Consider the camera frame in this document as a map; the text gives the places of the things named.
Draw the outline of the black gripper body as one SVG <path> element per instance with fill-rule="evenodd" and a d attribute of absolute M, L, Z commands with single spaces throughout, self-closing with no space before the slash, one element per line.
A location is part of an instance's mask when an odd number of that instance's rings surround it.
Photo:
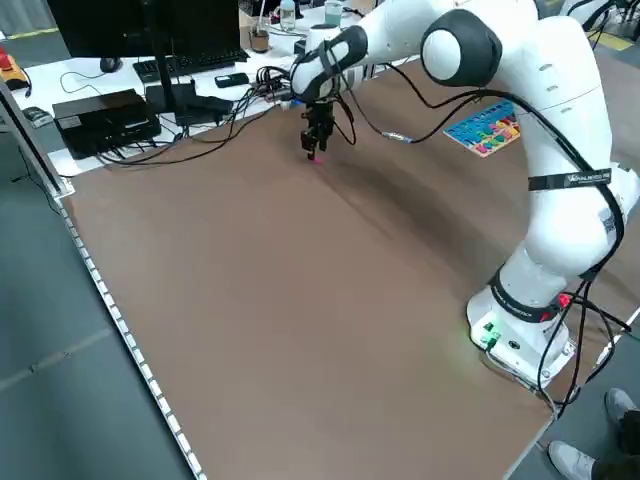
<path fill-rule="evenodd" d="M 301 117 L 307 122 L 308 132 L 331 132 L 334 126 L 333 102 L 319 100 L 306 103 Z"/>

